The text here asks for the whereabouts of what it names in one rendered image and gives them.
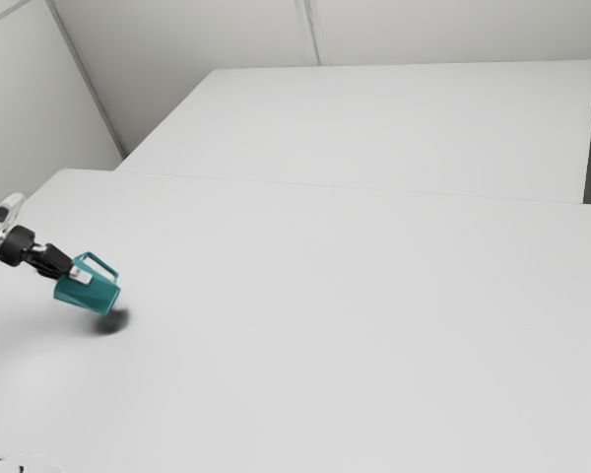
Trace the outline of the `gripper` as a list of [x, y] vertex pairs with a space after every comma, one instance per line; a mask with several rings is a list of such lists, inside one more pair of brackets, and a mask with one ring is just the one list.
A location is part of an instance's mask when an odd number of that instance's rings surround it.
[[21, 225], [16, 225], [6, 234], [0, 246], [0, 261], [11, 267], [27, 262], [40, 276], [52, 280], [67, 277], [87, 286], [93, 279], [91, 273], [77, 267], [53, 244], [47, 244], [42, 250], [42, 246], [35, 241], [35, 233]]

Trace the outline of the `teal faceted mug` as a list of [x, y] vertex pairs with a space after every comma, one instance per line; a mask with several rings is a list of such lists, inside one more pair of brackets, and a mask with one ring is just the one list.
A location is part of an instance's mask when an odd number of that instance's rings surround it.
[[68, 274], [61, 276], [55, 283], [54, 298], [108, 314], [120, 294], [118, 272], [90, 251], [76, 256], [72, 263]]

